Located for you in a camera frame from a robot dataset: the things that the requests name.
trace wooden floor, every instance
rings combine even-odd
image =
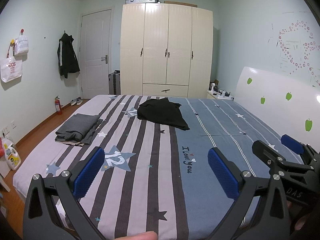
[[[23,141],[18,146],[18,153],[22,162],[28,157],[30,152],[54,129],[61,125],[76,109],[86,103],[88,99],[84,99],[83,103],[79,106],[69,106],[63,109],[62,115],[55,115],[49,119],[46,123],[41,125],[38,130],[33,132],[31,136]],[[10,192],[7,192],[1,188],[1,193],[4,196],[4,203],[8,207],[7,220],[11,227],[17,232],[22,238],[22,220],[23,220],[23,209],[24,203],[19,198],[17,192],[12,185],[12,177],[16,171],[10,171],[5,177],[4,181],[10,187]]]

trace headboard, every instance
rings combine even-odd
[[[235,102],[263,120],[279,135],[320,150],[320,91],[289,77],[244,67]]]

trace wall outlet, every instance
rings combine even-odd
[[[8,125],[4,127],[4,131],[5,131],[5,134],[8,134],[10,132]]]
[[[16,125],[16,121],[15,121],[15,120],[13,120],[13,121],[11,122],[11,127],[12,127],[12,129],[14,129],[14,128],[16,128],[16,127],[17,127],[17,125]]]

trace door frame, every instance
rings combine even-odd
[[[108,49],[108,73],[110,74],[111,73],[111,48],[112,48],[112,25],[113,25],[113,13],[114,13],[114,10],[115,10],[115,7],[114,6],[111,6],[111,7],[107,7],[107,8],[102,8],[102,9],[99,9],[99,10],[95,10],[95,11],[89,11],[89,12],[86,12],[86,13],[81,13],[80,14],[80,18],[79,18],[79,25],[78,25],[78,42],[77,42],[77,57],[78,57],[78,63],[79,63],[79,68],[81,67],[81,60],[80,60],[80,42],[81,42],[81,28],[82,28],[82,17],[83,16],[87,16],[87,15],[90,15],[90,14],[94,14],[94,13],[98,13],[98,12],[103,12],[103,11],[111,11],[111,16],[110,16],[110,28],[109,28],[109,49]],[[83,92],[82,92],[82,83],[81,83],[81,71],[79,73],[79,92],[80,92],[80,97],[83,98]]]

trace blue star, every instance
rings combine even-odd
[[[135,155],[135,153],[122,153],[115,145],[113,145],[110,152],[105,153],[105,161],[101,167],[101,171],[106,171],[112,167],[118,167],[125,171],[131,171],[127,163],[127,159],[133,155]]]
[[[133,116],[137,116],[137,109],[133,107],[130,110],[122,111],[122,112],[124,112],[125,115],[128,115],[129,118]]]
[[[60,167],[56,166],[56,162],[52,164],[47,164],[47,174],[52,173],[54,176],[56,176],[57,170],[60,169]]]

